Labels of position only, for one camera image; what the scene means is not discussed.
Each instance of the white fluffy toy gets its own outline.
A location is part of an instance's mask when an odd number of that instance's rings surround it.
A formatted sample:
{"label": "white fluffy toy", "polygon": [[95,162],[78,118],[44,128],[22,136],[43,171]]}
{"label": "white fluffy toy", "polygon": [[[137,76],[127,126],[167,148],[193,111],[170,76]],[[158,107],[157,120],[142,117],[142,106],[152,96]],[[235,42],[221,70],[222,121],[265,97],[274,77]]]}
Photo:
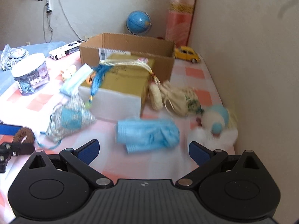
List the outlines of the white fluffy toy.
{"label": "white fluffy toy", "polygon": [[200,143],[211,151],[231,149],[238,138],[236,123],[232,123],[232,120],[229,112],[222,105],[214,105],[207,109],[201,118],[196,119],[198,126],[188,134],[188,152],[192,141]]}

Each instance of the blue gripper pad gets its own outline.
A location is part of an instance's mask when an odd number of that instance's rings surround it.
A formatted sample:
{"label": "blue gripper pad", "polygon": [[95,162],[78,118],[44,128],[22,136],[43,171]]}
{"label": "blue gripper pad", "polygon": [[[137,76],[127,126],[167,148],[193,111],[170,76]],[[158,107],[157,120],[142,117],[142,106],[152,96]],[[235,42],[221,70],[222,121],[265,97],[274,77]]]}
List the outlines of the blue gripper pad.
{"label": "blue gripper pad", "polygon": [[89,165],[99,153],[100,143],[97,140],[91,140],[74,151],[74,155],[87,165]]}
{"label": "blue gripper pad", "polygon": [[0,135],[14,136],[22,126],[0,124]]}
{"label": "blue gripper pad", "polygon": [[200,148],[197,144],[198,143],[194,141],[189,144],[189,155],[193,161],[200,166],[210,160],[210,152],[212,153],[212,151],[207,148],[204,150],[202,148],[205,147]]}

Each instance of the face mask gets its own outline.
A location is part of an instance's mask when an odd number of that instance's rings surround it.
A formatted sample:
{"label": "face mask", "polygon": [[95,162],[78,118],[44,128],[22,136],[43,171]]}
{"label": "face mask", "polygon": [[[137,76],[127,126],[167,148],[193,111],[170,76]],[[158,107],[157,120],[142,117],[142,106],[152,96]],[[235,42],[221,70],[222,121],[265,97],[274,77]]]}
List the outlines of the face mask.
{"label": "face mask", "polygon": [[81,68],[69,79],[60,88],[60,92],[71,97],[78,94],[79,86],[93,73],[93,69],[84,64]]}
{"label": "face mask", "polygon": [[180,132],[172,120],[121,120],[115,126],[116,143],[125,144],[128,153],[173,148]]}

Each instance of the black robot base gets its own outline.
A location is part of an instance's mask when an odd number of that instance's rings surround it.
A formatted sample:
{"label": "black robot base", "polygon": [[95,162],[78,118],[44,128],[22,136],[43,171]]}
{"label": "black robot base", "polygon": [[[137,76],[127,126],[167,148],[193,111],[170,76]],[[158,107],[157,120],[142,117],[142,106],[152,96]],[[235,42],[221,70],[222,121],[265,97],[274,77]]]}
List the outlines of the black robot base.
{"label": "black robot base", "polygon": [[280,191],[251,150],[228,155],[193,141],[189,154],[199,167],[175,184],[119,179],[113,185],[88,165],[98,153],[97,140],[55,155],[34,151],[8,192],[12,223],[276,223]]}

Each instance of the brown hair tie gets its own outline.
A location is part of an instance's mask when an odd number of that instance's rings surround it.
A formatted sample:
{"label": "brown hair tie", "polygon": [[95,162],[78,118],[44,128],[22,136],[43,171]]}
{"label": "brown hair tie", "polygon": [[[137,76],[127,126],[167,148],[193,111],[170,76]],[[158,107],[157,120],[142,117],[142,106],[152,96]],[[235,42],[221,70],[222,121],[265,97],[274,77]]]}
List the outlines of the brown hair tie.
{"label": "brown hair tie", "polygon": [[32,129],[28,127],[22,127],[13,137],[13,143],[34,143],[35,137]]}

